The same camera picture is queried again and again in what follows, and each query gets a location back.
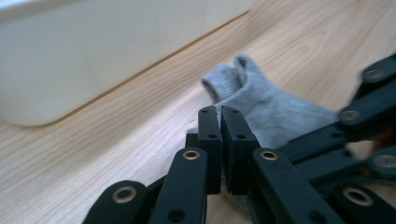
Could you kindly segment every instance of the white container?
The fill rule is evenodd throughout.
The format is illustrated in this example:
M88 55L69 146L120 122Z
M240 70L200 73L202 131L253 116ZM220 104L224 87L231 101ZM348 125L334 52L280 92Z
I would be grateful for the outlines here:
M0 116L63 117L255 0L0 0Z

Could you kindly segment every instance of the light wood surface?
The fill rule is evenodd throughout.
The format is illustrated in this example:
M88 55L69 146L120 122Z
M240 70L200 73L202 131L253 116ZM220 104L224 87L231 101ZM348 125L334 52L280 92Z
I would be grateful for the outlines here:
M35 128L0 120L0 223L80 223L113 183L166 174L197 111L211 105L200 78L237 53L281 89L335 111L359 71L395 50L394 0L261 0L65 119ZM393 188L378 189L396 206ZM209 197L207 223L250 222L230 197Z

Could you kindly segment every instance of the wood grain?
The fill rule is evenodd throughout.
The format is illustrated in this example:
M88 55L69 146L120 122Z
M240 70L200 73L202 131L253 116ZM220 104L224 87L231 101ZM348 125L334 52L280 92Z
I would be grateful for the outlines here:
M237 53L279 88L342 108L359 71L395 52L395 22L394 0L261 0L66 119L35 128L0 120L0 222L79 223L111 184L164 175L198 109L211 105L200 78ZM396 206L393 188L380 191ZM207 223L250 222L230 197L209 197Z

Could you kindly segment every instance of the gray sock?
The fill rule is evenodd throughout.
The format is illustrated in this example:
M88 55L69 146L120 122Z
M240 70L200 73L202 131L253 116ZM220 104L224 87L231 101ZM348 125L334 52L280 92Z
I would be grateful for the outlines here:
M233 63L220 64L204 76L204 87L218 115L222 105L243 113L262 147L282 147L336 121L332 111L278 89L247 55L238 55Z

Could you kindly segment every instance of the metal screw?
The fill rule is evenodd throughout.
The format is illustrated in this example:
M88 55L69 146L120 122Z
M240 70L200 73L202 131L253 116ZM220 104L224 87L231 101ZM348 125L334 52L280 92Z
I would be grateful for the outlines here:
M189 161L196 160L200 157L199 152L194 150L188 150L183 153L183 157Z
M361 116L357 110L347 110L341 113L341 119L343 120L355 120Z
M132 187L132 186L122 187L122 188L117 189L113 193L113 201L115 203L128 203L134 199L136 194L137 194L137 191L134 187Z
M262 156L263 159L268 160L268 161L276 161L277 158L279 158L274 152L272 151L263 151L260 153L260 156Z
M396 168L396 157L391 155L379 155L374 158L374 164L385 168Z
M384 75L384 71L379 69L370 70L364 73L364 76L368 79L382 77L383 75Z
M373 204L373 199L360 189L346 188L343 190L343 194L355 204L361 206L370 206Z

